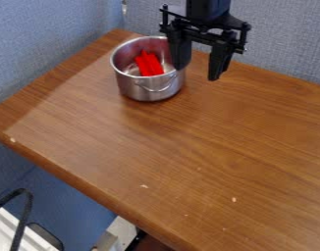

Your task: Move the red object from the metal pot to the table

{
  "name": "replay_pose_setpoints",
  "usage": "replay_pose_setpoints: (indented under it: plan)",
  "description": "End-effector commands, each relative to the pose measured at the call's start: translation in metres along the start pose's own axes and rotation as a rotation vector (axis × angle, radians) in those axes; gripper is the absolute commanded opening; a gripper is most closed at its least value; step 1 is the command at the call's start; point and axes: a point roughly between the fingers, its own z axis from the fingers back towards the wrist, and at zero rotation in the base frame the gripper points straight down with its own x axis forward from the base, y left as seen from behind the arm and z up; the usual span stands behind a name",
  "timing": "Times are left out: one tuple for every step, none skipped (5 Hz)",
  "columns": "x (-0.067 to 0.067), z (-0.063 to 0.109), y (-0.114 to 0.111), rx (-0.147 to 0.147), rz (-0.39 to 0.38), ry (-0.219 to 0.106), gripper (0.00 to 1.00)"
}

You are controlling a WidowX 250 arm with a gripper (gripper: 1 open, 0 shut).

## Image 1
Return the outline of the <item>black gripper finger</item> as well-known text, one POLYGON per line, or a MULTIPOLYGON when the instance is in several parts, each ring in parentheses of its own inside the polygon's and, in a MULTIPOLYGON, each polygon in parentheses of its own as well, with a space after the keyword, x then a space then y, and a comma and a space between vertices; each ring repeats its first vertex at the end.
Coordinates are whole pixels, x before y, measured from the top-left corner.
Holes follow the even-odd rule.
POLYGON ((232 55, 231 45, 222 40, 218 40, 211 46, 208 59, 208 80, 216 80, 227 69, 227 65, 232 55))
POLYGON ((191 60, 191 39, 180 29, 171 29, 165 35, 173 68, 179 71, 191 60))

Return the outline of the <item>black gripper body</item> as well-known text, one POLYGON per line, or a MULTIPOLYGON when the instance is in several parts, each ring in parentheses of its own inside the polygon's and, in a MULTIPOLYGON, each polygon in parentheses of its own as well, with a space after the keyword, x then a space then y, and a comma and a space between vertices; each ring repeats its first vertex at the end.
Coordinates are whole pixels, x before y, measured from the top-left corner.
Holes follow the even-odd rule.
POLYGON ((251 25, 234 17, 228 9, 230 0, 180 0, 177 5, 163 4, 159 31, 169 46, 176 49, 191 41, 212 45, 222 40, 242 54, 251 25))

